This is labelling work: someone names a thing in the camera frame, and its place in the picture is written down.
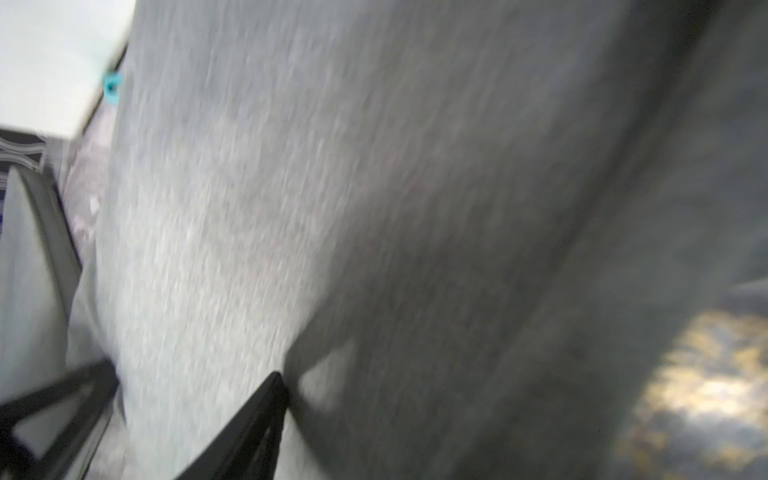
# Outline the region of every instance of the fabric surface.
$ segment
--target fabric surface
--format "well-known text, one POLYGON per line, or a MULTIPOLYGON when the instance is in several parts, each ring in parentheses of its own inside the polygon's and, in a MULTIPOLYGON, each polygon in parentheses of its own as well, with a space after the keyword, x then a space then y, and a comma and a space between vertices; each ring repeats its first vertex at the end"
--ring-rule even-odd
POLYGON ((147 478, 274 369, 278 479, 594 475, 765 266, 766 8, 697 5, 139 2, 68 360, 147 478))

